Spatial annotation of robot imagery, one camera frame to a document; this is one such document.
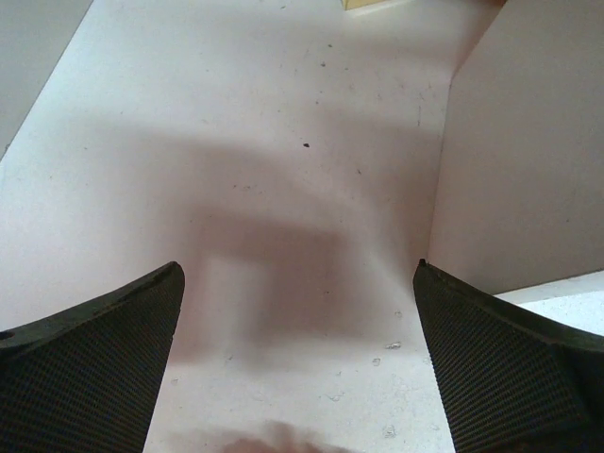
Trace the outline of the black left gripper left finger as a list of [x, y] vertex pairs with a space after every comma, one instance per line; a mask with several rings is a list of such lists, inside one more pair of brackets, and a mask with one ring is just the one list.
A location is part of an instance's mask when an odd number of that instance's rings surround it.
[[185, 289], [169, 262], [1, 334], [4, 452], [141, 452]]

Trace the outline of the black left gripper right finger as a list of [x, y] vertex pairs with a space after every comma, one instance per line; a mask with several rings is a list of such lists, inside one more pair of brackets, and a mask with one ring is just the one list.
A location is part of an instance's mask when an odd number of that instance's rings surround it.
[[603, 338], [419, 260], [413, 292], [458, 452], [600, 452]]

